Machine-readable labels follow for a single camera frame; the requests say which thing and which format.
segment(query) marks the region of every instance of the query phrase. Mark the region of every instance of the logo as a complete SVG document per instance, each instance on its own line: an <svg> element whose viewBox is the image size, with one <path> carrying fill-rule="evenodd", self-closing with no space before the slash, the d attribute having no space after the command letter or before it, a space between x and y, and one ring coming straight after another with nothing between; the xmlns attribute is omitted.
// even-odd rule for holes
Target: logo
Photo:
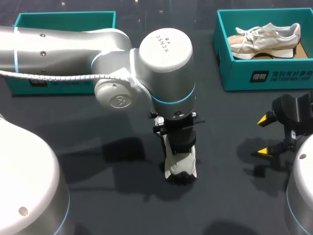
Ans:
<svg viewBox="0 0 313 235"><path fill-rule="evenodd" d="M110 105L116 109L126 108L132 103L128 95L116 95L110 100Z"/></svg>
<svg viewBox="0 0 313 235"><path fill-rule="evenodd" d="M30 79L29 83L32 87L46 87L47 86L47 82L44 80Z"/></svg>
<svg viewBox="0 0 313 235"><path fill-rule="evenodd" d="M268 70L265 71L253 71L250 82L265 82L268 77Z"/></svg>

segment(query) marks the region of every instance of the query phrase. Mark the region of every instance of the cardboard box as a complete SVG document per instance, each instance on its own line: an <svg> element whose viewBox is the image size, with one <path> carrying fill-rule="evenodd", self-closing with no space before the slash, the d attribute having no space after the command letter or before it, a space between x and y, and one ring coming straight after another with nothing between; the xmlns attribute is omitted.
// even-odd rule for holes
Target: cardboard box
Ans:
<svg viewBox="0 0 313 235"><path fill-rule="evenodd" d="M64 31L92 31L115 28L115 11L55 12L19 14L14 27ZM32 83L30 80L6 79L13 95L94 94L91 81Z"/></svg>
<svg viewBox="0 0 313 235"><path fill-rule="evenodd" d="M214 50L226 91L313 88L313 11L311 8L218 10ZM301 44L292 59L255 57L237 60L227 38L236 27L248 30L272 23L301 25Z"/></svg>

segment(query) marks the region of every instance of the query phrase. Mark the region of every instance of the dark tabletop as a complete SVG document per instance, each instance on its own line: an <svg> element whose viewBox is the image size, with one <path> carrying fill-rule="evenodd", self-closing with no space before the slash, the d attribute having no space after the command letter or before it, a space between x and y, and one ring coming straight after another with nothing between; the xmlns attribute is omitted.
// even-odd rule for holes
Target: dark tabletop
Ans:
<svg viewBox="0 0 313 235"><path fill-rule="evenodd" d="M27 1L5 0L0 23L12 25L18 12L31 11ZM72 4L71 10L84 10L83 2L76 6L73 2L66 1ZM198 2L205 10L211 1ZM47 10L49 4L39 3L37 11L60 8ZM182 11L188 15L186 7ZM97 9L114 10L110 8L114 6ZM77 220L75 235L288 234L283 209L294 154L269 161L251 153L283 139L279 123L266 128L256 124L270 110L273 99L284 93L300 96L305 91L227 93L213 52L211 16L201 20L197 13L198 20L180 17L172 21L175 12L164 12L164 16L159 11L155 16L144 12L121 13L118 18L119 28L128 33L134 46L151 30L175 25L193 43L195 111L206 123L196 125L198 179L191 186L173 186L164 180L162 146L152 133L146 100L128 113L109 113L94 96L11 97L0 80L0 113L42 137L60 161ZM148 24L147 16L154 23Z"/></svg>

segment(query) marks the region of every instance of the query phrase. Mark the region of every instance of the white sneaker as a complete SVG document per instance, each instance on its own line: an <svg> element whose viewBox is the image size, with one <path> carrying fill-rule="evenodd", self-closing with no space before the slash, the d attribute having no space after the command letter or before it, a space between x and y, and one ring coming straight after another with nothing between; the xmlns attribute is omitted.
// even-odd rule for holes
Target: white sneaker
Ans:
<svg viewBox="0 0 313 235"><path fill-rule="evenodd" d="M163 117L155 118L155 125L164 123ZM166 180L178 184L192 183L197 178L196 171L196 149L192 146L191 153L173 154L167 135L162 136L164 140L166 159L164 176Z"/></svg>
<svg viewBox="0 0 313 235"><path fill-rule="evenodd" d="M236 28L236 31L238 35L228 37L231 52L234 57L245 60L260 53L292 58L301 36L298 23L288 27L276 27L269 23L249 30Z"/></svg>

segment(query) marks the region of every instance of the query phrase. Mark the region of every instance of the shoelace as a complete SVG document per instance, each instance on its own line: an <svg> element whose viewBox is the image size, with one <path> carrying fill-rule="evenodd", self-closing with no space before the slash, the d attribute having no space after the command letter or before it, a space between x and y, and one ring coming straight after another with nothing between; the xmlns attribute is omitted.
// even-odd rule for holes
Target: shoelace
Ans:
<svg viewBox="0 0 313 235"><path fill-rule="evenodd" d="M241 46L239 50L237 51L237 53L240 51L241 48L243 48L246 41L252 41L252 44L253 44L254 37L263 38L263 35L260 35L258 33L259 28L260 27L254 27L249 30L243 30L241 28L236 27L237 34L244 36L243 42L241 43Z"/></svg>

